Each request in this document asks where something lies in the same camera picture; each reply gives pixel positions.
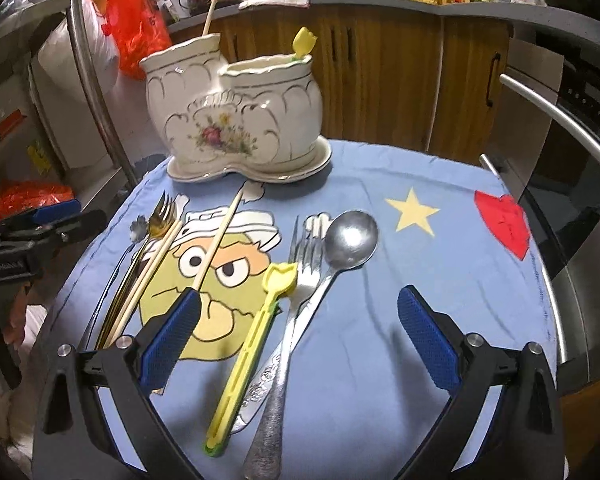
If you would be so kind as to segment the silver round spoon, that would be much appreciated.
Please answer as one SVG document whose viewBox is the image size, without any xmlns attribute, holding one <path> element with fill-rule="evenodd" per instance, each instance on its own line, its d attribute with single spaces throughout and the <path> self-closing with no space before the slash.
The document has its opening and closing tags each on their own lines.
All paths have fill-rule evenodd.
<svg viewBox="0 0 600 480">
<path fill-rule="evenodd" d="M 291 349 L 296 348 L 332 281 L 340 272 L 359 268 L 366 263 L 375 252 L 378 237 L 377 222 L 365 211 L 348 210 L 332 220 L 323 237 L 326 271 L 321 273 L 320 282 L 311 297 L 302 304 L 294 323 Z M 278 369 L 281 348 L 282 344 L 278 344 L 253 375 L 230 434 L 245 429 L 266 401 Z"/>
</svg>

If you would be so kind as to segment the gold fork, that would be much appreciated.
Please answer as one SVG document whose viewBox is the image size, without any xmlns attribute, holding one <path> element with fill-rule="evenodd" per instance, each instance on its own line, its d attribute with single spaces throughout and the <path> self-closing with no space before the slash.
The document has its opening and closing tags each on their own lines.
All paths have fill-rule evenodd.
<svg viewBox="0 0 600 480">
<path fill-rule="evenodd" d="M 91 334 L 91 338 L 86 347 L 87 349 L 90 348 L 91 341 L 94 341 L 93 348 L 98 349 L 98 345 L 107 338 L 112 324 L 114 324 L 114 318 L 120 312 L 126 297 L 129 296 L 130 290 L 137 279 L 143 258 L 146 256 L 149 249 L 154 248 L 162 241 L 163 237 L 165 237 L 166 233 L 170 230 L 174 220 L 174 199 L 170 195 L 162 193 L 154 211 L 147 219 L 148 232 L 146 237 L 134 247 L 132 252 L 124 260 L 124 263 L 122 263 L 118 277 L 114 281 L 114 284 L 118 284 L 116 292 L 111 296 L 108 310 L 105 317 L 102 319 L 102 326 L 100 326 L 97 337 L 93 336 L 94 325 L 93 333 Z"/>
</svg>

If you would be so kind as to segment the blue cartoon cloth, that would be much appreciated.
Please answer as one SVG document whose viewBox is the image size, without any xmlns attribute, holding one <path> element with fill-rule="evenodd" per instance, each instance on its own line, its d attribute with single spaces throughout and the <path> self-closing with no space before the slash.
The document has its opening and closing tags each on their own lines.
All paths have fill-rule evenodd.
<svg viewBox="0 0 600 480">
<path fill-rule="evenodd" d="M 330 166 L 312 178 L 286 185 L 264 184 L 238 208 L 227 233 L 228 244 L 242 244 L 224 269 L 204 282 L 204 292 L 224 301 L 238 330 L 241 314 L 260 307 L 263 290 L 253 274 L 238 284 L 234 274 L 246 264 L 287 259 L 294 220 L 336 217 L 350 209 L 371 214 L 379 228 L 373 258 L 362 268 L 340 273 L 332 282 L 290 362 L 284 416 L 281 479 L 392 479 L 416 450 L 438 417 L 448 394 L 438 389 L 404 332 L 396 310 L 400 289 L 413 284 L 434 310 L 446 312 L 463 332 L 487 342 L 521 349 L 540 344 L 555 375 L 557 336 L 542 275 L 542 259 L 531 237 L 524 258 L 512 252 L 483 221 L 483 200 L 494 197 L 507 207 L 504 185 L 489 171 L 459 162 L 390 148 L 330 141 Z M 169 307 L 177 290 L 193 281 L 201 255 L 178 263 L 195 241 L 212 235 L 245 179 L 231 174 L 204 183 L 173 181 L 163 162 L 152 170 L 94 239 L 62 286 L 35 350 L 45 361 L 61 344 L 77 344 L 117 260 L 129 244 L 129 226 L 148 214 L 165 192 L 186 195 L 184 234 L 176 241 L 147 294 Z M 437 212 L 397 231 L 401 211 L 387 200 L 406 202 L 413 190 L 419 203 Z M 215 341 L 220 360 L 186 350 L 160 396 L 151 401 L 178 445 L 206 479 L 240 479 L 262 411 L 228 440 L 225 453 L 210 457 L 204 437 L 236 352 Z"/>
</svg>

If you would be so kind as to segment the small silver spoon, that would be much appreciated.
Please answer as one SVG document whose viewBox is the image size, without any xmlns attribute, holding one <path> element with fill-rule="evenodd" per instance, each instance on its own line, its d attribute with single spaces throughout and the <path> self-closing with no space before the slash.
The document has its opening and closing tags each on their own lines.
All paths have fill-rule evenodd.
<svg viewBox="0 0 600 480">
<path fill-rule="evenodd" d="M 132 252 L 134 247 L 141 240 L 143 240 L 146 237 L 147 232 L 148 232 L 148 221 L 144 216 L 138 216 L 135 220 L 133 220 L 131 222 L 130 244 L 127 248 L 125 248 L 125 251 L 118 259 L 118 262 L 114 266 L 114 270 L 112 271 L 110 277 L 108 278 L 108 281 L 96 302 L 96 306 L 94 307 L 94 310 L 90 316 L 90 319 L 88 320 L 88 322 L 85 326 L 85 330 L 79 341 L 79 344 L 78 344 L 79 351 L 84 351 L 88 345 L 88 341 L 90 340 L 91 334 L 93 333 L 94 325 L 99 317 L 99 312 L 100 312 L 100 310 L 102 310 L 102 305 L 104 304 L 104 301 L 109 294 L 112 284 L 114 284 L 114 281 L 118 277 L 122 263 L 124 263 L 124 260 Z"/>
</svg>

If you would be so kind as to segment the wooden kitchen cabinets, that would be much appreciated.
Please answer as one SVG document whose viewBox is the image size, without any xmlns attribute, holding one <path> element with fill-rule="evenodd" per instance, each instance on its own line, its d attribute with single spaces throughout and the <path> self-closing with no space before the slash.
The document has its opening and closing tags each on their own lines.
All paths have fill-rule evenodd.
<svg viewBox="0 0 600 480">
<path fill-rule="evenodd" d="M 289 52 L 302 26 L 317 36 L 324 136 L 478 162 L 498 110 L 512 26 L 434 9 L 314 4 L 225 8 L 210 29 L 237 62 Z"/>
</svg>

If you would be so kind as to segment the white floral ceramic utensil holder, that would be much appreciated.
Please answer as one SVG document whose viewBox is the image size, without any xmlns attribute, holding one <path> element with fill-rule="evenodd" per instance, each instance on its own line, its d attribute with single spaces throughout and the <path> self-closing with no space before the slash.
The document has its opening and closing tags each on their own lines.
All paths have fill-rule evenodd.
<svg viewBox="0 0 600 480">
<path fill-rule="evenodd" d="M 143 58 L 149 116 L 178 182 L 241 174 L 291 183 L 318 174 L 332 158 L 321 134 L 323 99 L 312 52 L 227 62 L 218 34 Z"/>
</svg>

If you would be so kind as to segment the yellow clip in holder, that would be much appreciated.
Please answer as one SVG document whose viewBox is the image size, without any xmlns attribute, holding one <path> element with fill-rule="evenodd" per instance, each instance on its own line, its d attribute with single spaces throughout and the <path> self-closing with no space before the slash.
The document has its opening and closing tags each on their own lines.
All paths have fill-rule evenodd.
<svg viewBox="0 0 600 480">
<path fill-rule="evenodd" d="M 302 58 L 305 58 L 312 52 L 316 42 L 317 36 L 307 27 L 301 27 L 292 42 L 292 50 L 294 51 L 292 58 L 294 60 L 302 60 Z"/>
</svg>

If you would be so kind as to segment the red bag lower left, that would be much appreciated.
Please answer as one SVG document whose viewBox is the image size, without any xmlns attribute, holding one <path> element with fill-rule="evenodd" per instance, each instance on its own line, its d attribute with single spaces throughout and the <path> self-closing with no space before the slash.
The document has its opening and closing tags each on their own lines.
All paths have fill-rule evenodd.
<svg viewBox="0 0 600 480">
<path fill-rule="evenodd" d="M 0 221 L 28 209 L 73 199 L 72 188 L 62 183 L 3 180 L 0 182 Z"/>
</svg>

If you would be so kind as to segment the long wooden chopstick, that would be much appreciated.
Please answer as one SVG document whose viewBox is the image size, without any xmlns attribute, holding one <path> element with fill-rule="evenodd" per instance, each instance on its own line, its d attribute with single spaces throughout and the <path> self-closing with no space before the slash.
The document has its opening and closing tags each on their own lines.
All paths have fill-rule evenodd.
<svg viewBox="0 0 600 480">
<path fill-rule="evenodd" d="M 215 236 L 212 238 L 212 241 L 208 247 L 206 255 L 204 256 L 204 260 L 202 260 L 201 266 L 198 269 L 196 278 L 193 281 L 193 289 L 201 290 L 201 286 L 202 286 L 202 284 L 204 284 L 204 278 L 206 277 L 207 272 L 213 261 L 213 258 L 221 245 L 222 238 L 223 238 L 224 234 L 226 233 L 226 230 L 228 229 L 230 222 L 232 222 L 234 215 L 236 214 L 236 210 L 237 210 L 240 202 L 242 201 L 242 196 L 244 196 L 244 192 L 245 192 L 245 187 L 242 186 L 236 193 L 234 200 L 230 203 L 230 206 L 228 207 L 228 211 L 227 211 L 224 219 L 222 220 L 222 222 L 219 226 L 219 229 L 216 231 Z"/>
</svg>

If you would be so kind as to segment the pale chopstick pair left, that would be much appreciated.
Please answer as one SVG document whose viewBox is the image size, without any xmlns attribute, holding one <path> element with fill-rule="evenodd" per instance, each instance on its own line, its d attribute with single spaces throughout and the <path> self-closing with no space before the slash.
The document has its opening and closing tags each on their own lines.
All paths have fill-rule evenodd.
<svg viewBox="0 0 600 480">
<path fill-rule="evenodd" d="M 162 259 L 168 252 L 171 244 L 181 231 L 183 225 L 182 220 L 176 220 L 170 230 L 166 233 L 163 241 L 158 244 L 158 248 L 149 258 L 147 266 L 140 274 L 140 277 L 131 289 L 130 296 L 126 298 L 120 312 L 114 318 L 114 324 L 112 324 L 111 330 L 109 331 L 107 338 L 98 345 L 99 349 L 106 349 L 110 347 L 121 335 L 128 324 L 131 315 L 133 314 L 137 304 L 140 302 L 140 297 L 143 296 L 145 289 L 147 288 L 152 276 L 162 263 Z"/>
</svg>

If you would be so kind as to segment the red plastic bag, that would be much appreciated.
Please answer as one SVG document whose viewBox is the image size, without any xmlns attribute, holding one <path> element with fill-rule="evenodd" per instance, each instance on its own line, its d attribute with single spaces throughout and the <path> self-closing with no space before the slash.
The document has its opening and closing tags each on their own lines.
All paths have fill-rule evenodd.
<svg viewBox="0 0 600 480">
<path fill-rule="evenodd" d="M 135 80 L 146 74 L 140 61 L 170 48 L 172 41 L 154 0 L 106 0 L 106 36 L 114 38 L 120 72 Z"/>
</svg>

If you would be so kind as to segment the wooden stick in holder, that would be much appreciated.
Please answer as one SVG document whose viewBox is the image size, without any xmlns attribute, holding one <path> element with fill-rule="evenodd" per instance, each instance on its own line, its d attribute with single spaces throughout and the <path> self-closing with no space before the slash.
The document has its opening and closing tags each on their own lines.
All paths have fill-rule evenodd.
<svg viewBox="0 0 600 480">
<path fill-rule="evenodd" d="M 213 13 L 216 7 L 216 3 L 218 2 L 218 0 L 211 0 L 210 2 L 210 6 L 206 15 L 206 19 L 204 20 L 204 28 L 202 29 L 202 34 L 201 36 L 207 36 L 209 35 L 209 30 L 210 30 L 210 26 L 211 26 L 211 22 L 212 22 L 212 18 L 213 18 Z"/>
</svg>

